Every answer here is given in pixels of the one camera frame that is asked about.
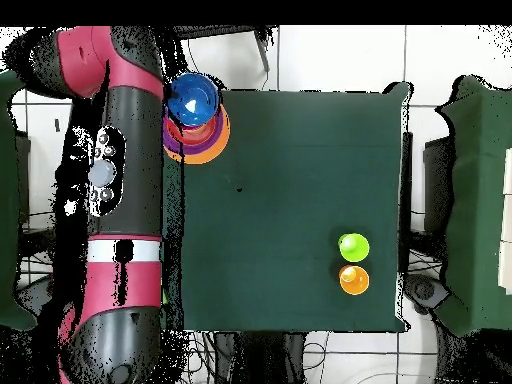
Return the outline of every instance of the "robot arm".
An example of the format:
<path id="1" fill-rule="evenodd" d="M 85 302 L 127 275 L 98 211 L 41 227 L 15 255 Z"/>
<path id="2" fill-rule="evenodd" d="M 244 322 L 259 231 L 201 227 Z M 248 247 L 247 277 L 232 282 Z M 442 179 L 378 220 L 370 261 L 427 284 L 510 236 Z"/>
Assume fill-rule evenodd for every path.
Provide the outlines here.
<path id="1" fill-rule="evenodd" d="M 147 27 L 84 26 L 30 40 L 26 63 L 5 56 L 27 88 L 50 97 L 92 97 L 107 67 L 108 94 L 89 172 L 83 307 L 64 337 L 62 384 L 141 384 L 160 352 L 163 82 Z M 63 321 L 69 330 L 75 311 Z"/>

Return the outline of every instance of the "blue cup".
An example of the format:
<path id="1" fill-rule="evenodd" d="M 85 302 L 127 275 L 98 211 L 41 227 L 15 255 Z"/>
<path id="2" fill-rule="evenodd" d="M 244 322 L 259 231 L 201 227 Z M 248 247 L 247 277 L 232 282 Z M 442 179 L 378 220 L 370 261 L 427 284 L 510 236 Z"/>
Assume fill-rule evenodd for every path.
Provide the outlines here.
<path id="1" fill-rule="evenodd" d="M 217 86 L 208 77 L 186 73 L 171 83 L 167 107 L 184 126 L 198 127 L 213 118 L 219 102 Z"/>

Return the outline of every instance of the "green table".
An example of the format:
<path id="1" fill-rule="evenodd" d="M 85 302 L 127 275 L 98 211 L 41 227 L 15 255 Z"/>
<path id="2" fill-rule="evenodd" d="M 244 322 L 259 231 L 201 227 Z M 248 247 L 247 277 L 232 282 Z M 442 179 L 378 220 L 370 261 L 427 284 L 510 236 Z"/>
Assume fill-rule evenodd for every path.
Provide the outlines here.
<path id="1" fill-rule="evenodd" d="M 452 293 L 436 314 L 455 335 L 512 330 L 512 296 L 498 286 L 505 152 L 512 148 L 512 93 L 474 76 L 441 108 L 455 141 L 454 204 L 446 229 Z"/>
<path id="2" fill-rule="evenodd" d="M 395 317 L 401 110 L 381 93 L 228 91 L 231 136 L 186 165 L 185 329 L 404 331 Z M 178 228 L 180 164 L 166 158 L 164 225 Z M 370 287 L 342 291 L 337 240 L 370 241 Z"/>

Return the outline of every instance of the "purple ring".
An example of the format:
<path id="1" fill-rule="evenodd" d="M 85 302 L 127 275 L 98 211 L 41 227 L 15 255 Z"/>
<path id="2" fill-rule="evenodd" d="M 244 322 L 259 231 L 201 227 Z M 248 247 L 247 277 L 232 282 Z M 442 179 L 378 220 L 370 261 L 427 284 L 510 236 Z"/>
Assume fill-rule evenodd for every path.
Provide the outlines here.
<path id="1" fill-rule="evenodd" d="M 181 143 L 179 141 L 177 141 L 167 130 L 166 119 L 164 119 L 164 124 L 163 124 L 164 146 L 167 147 L 171 152 L 179 154 Z M 199 153 L 202 153 L 202 152 L 208 150 L 210 147 L 212 147 L 217 142 L 220 134 L 222 133 L 222 128 L 224 127 L 224 116 L 223 116 L 221 108 L 219 108 L 217 113 L 214 115 L 214 118 L 212 118 L 212 119 L 215 119 L 215 129 L 213 130 L 212 135 L 210 135 L 210 137 L 208 137 L 202 143 L 196 144 L 194 146 L 189 146 L 187 144 L 183 144 L 183 154 L 197 155 Z"/>

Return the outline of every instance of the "orange cup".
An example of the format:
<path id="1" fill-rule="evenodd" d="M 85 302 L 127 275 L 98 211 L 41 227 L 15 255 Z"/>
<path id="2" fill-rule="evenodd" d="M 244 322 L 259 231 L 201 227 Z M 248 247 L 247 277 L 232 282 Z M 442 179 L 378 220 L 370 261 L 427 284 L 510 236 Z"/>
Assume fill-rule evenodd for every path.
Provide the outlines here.
<path id="1" fill-rule="evenodd" d="M 339 272 L 341 288 L 348 294 L 357 296 L 370 285 L 368 273 L 360 266 L 345 265 Z"/>

